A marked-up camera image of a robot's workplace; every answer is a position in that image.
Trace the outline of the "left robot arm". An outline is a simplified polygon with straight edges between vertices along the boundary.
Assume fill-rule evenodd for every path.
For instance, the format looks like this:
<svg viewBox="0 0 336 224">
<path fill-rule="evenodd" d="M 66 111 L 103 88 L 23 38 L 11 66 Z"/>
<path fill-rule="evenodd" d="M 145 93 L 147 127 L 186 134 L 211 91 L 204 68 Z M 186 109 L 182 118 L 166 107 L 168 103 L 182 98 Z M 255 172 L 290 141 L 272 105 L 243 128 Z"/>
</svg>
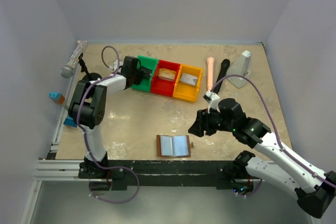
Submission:
<svg viewBox="0 0 336 224">
<path fill-rule="evenodd" d="M 153 70 L 143 66 L 139 58 L 126 56 L 114 73 L 96 80 L 78 81 L 68 114 L 82 130 L 86 147 L 85 158 L 93 163 L 90 171 L 98 178 L 108 174 L 107 151 L 104 148 L 100 124 L 103 121 L 108 94 L 128 89 L 148 80 Z"/>
</svg>

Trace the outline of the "silver VIP card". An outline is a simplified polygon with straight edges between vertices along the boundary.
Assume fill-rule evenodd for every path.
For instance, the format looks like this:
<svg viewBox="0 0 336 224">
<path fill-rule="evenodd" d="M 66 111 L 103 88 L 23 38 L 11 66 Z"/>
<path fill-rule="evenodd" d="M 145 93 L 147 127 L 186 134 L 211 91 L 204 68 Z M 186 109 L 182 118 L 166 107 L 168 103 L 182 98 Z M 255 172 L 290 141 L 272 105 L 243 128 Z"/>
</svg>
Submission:
<svg viewBox="0 0 336 224">
<path fill-rule="evenodd" d="M 194 75 L 191 75 L 191 74 L 188 74 L 188 73 L 182 73 L 180 78 L 195 78 L 195 79 L 197 78 L 198 79 L 197 76 L 194 76 Z"/>
</svg>

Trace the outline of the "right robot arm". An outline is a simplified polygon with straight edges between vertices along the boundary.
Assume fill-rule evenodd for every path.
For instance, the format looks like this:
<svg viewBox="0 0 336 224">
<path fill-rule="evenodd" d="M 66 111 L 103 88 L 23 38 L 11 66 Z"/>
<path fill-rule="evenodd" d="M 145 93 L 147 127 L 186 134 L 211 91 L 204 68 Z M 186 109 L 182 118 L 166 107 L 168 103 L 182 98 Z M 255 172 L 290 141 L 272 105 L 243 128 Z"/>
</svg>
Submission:
<svg viewBox="0 0 336 224">
<path fill-rule="evenodd" d="M 303 211 L 320 219 L 335 198 L 335 172 L 326 172 L 306 161 L 265 123 L 247 117 L 235 99 L 221 100 L 212 92 L 204 99 L 208 108 L 197 112 L 188 132 L 197 137 L 231 132 L 238 142 L 270 159 L 264 162 L 250 152 L 242 152 L 234 165 L 238 177 L 251 175 L 272 183 L 293 196 Z"/>
</svg>

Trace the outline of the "black VIP card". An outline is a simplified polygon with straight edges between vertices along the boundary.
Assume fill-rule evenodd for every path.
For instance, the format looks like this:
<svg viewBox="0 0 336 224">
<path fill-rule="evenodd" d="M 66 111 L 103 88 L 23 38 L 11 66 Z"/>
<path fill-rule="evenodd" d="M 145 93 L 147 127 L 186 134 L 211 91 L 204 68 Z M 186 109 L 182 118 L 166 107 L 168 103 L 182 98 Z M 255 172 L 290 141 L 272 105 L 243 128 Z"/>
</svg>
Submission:
<svg viewBox="0 0 336 224">
<path fill-rule="evenodd" d="M 146 67 L 140 67 L 140 77 L 141 79 L 149 80 L 152 75 L 152 70 Z"/>
</svg>

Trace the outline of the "gold VIP card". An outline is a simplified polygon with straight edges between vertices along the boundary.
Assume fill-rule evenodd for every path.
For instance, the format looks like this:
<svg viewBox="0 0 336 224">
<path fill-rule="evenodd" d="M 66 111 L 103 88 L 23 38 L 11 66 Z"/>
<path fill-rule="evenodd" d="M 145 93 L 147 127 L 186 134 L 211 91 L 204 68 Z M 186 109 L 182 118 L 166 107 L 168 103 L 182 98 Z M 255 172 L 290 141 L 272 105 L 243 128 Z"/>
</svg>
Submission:
<svg viewBox="0 0 336 224">
<path fill-rule="evenodd" d="M 176 75 L 176 72 L 174 71 L 174 70 L 170 70 L 170 69 L 166 69 L 166 68 L 160 68 L 159 69 L 159 73 L 160 74 L 168 74 L 168 73 L 170 73 L 170 74 L 174 74 L 174 75 Z"/>
</svg>

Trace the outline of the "brown leather card holder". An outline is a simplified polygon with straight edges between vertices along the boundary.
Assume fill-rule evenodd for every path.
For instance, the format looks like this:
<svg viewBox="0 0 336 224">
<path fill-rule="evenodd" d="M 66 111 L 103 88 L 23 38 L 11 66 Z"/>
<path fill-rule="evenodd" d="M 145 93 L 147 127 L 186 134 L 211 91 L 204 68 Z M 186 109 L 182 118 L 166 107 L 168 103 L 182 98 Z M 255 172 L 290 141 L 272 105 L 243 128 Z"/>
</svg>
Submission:
<svg viewBox="0 0 336 224">
<path fill-rule="evenodd" d="M 162 158 L 191 157 L 191 148 L 193 148 L 193 143 L 190 142 L 190 138 L 188 135 L 156 136 L 157 157 Z"/>
</svg>

